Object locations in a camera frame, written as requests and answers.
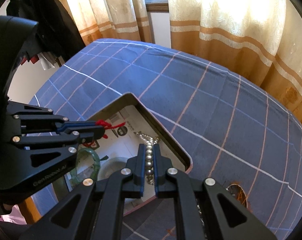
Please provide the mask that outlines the cream and brown curtain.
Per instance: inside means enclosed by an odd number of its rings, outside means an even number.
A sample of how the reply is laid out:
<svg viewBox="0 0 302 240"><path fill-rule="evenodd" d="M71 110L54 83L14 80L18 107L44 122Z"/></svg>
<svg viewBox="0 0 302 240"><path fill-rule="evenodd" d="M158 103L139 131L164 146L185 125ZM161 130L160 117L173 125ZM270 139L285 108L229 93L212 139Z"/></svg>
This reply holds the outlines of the cream and brown curtain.
<svg viewBox="0 0 302 240"><path fill-rule="evenodd" d="M145 0L58 0L85 44L151 41ZM222 65L302 123L302 18L289 0L168 0L173 49Z"/></svg>

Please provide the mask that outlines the dark hanging clothes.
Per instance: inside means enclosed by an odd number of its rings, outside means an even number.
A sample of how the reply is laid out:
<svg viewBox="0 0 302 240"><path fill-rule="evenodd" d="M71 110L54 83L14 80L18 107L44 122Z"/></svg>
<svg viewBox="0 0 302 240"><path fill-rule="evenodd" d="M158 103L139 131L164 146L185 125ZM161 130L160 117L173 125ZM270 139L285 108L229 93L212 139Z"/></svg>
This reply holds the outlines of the dark hanging clothes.
<svg viewBox="0 0 302 240"><path fill-rule="evenodd" d="M77 26L58 0L9 0L6 13L38 22L37 43L43 53L66 62L85 48Z"/></svg>

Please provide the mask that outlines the blue checked bed sheet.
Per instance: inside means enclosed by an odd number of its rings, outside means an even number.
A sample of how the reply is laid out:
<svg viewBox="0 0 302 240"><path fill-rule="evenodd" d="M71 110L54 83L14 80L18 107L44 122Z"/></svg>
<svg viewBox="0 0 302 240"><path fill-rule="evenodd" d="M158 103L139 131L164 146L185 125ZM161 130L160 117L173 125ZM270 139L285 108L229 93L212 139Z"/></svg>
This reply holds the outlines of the blue checked bed sheet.
<svg viewBox="0 0 302 240"><path fill-rule="evenodd" d="M162 46L101 39L76 53L30 103L86 120L133 93L193 159L190 176L238 183L278 239L302 217L302 124L225 67Z"/></svg>

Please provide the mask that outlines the pale white jade bangle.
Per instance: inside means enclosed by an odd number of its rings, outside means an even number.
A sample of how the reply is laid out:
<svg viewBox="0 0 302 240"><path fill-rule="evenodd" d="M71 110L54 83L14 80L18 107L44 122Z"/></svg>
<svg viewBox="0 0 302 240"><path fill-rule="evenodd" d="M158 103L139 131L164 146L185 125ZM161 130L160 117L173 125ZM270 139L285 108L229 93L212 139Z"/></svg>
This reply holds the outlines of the pale white jade bangle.
<svg viewBox="0 0 302 240"><path fill-rule="evenodd" d="M103 180L109 178L114 172L121 170L126 167L127 164L126 157L114 157L106 160L98 172L97 180Z"/></svg>

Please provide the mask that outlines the pink metal tin box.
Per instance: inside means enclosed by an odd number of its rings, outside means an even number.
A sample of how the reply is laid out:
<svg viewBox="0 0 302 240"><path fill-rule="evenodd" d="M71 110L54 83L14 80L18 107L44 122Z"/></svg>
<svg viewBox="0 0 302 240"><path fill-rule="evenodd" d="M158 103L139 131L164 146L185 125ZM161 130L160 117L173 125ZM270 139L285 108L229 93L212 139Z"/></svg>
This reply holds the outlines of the pink metal tin box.
<svg viewBox="0 0 302 240"><path fill-rule="evenodd" d="M107 138L97 139L98 145L79 145L76 167L64 176L71 192L85 178L97 180L101 165L114 157L133 158L140 144L158 144L161 155L171 160L174 168L189 173L193 167L190 155L170 132L131 93L126 93L91 116L90 121L104 120L112 125L126 122L123 127L105 131Z"/></svg>

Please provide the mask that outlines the red cord charm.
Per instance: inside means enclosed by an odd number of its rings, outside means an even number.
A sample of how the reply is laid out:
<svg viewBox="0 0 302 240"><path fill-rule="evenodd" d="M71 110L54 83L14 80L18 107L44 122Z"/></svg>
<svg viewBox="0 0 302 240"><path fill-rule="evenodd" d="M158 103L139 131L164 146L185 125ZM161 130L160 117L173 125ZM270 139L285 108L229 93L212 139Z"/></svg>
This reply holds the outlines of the red cord charm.
<svg viewBox="0 0 302 240"><path fill-rule="evenodd" d="M108 129L115 129L115 128L123 127L126 124L126 122L122 122L122 123L120 123L118 125L112 125L109 122L106 122L104 120L97 120L95 122L95 124L98 125L98 126L102 126L105 130L108 130ZM85 147L97 146L98 142L97 142L96 139L94 139L91 142L83 142L83 145Z"/></svg>

